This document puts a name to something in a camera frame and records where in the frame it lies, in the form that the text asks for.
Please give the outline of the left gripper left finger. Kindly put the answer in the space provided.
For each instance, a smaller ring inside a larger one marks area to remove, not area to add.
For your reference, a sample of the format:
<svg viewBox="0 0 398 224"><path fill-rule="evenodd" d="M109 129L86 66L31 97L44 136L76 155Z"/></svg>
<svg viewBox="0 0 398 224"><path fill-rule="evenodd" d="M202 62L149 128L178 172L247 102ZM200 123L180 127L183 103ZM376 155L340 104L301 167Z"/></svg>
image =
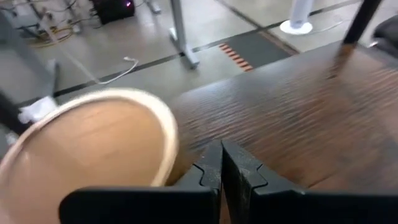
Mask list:
<svg viewBox="0 0 398 224"><path fill-rule="evenodd" d="M222 161L214 140L172 186L78 189L60 202L60 223L219 224Z"/></svg>

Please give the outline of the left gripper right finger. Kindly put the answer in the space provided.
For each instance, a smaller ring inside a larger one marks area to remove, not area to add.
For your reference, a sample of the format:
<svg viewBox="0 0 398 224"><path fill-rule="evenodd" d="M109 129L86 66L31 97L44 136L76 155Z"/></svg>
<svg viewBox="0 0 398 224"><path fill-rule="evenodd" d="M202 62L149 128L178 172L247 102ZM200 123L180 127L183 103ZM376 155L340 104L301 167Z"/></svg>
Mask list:
<svg viewBox="0 0 398 224"><path fill-rule="evenodd" d="M229 141L222 146L231 224L398 224L398 194L305 189L241 146Z"/></svg>

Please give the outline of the white crumpled paper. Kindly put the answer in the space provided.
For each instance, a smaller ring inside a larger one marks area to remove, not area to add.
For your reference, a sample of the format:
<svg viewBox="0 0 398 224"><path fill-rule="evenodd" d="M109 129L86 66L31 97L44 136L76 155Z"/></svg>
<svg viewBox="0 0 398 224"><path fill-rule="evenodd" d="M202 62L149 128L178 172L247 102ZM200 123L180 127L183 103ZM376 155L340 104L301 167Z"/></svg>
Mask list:
<svg viewBox="0 0 398 224"><path fill-rule="evenodd" d="M18 118L22 123L29 121L35 123L57 108L57 102L51 96L46 96L28 106L21 107Z"/></svg>

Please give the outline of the hazard striped floor mat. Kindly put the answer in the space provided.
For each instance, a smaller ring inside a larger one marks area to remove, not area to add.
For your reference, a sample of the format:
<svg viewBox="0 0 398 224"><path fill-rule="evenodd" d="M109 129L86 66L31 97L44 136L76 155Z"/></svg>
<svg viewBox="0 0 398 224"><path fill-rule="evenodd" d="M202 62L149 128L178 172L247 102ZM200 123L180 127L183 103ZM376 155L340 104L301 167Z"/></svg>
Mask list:
<svg viewBox="0 0 398 224"><path fill-rule="evenodd" d="M218 47L245 72L299 53L268 31L233 37Z"/></svg>

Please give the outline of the gray metal table leg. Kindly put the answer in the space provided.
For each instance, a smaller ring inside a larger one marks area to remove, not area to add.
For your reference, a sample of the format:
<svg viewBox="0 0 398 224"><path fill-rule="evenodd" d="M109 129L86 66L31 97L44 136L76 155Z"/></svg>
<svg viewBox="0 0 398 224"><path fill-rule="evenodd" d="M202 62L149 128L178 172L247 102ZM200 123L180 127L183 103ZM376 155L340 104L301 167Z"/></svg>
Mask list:
<svg viewBox="0 0 398 224"><path fill-rule="evenodd" d="M181 0L169 0L172 10L172 17L174 26L169 29L169 35L175 48L184 54L187 65L190 69L194 70L200 63L192 48L188 45L185 35L185 28L183 23L182 5Z"/></svg>

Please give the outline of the white tower fan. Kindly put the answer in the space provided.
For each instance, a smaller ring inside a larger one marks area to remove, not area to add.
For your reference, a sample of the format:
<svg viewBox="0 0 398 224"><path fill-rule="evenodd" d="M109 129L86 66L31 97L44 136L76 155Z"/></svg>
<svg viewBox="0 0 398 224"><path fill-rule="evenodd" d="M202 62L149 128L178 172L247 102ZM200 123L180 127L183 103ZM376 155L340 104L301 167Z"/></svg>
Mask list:
<svg viewBox="0 0 398 224"><path fill-rule="evenodd" d="M314 0L294 0L288 20L281 23L280 30L290 35L309 34L313 26L308 21Z"/></svg>

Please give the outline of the black box purple light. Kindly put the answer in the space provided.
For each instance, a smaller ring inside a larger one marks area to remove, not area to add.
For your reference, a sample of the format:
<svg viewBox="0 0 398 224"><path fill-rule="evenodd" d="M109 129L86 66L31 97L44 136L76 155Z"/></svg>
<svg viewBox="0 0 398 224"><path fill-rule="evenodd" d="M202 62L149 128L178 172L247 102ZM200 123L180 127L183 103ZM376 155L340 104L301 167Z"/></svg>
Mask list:
<svg viewBox="0 0 398 224"><path fill-rule="evenodd" d="M90 0L102 25L135 15L134 0Z"/></svg>

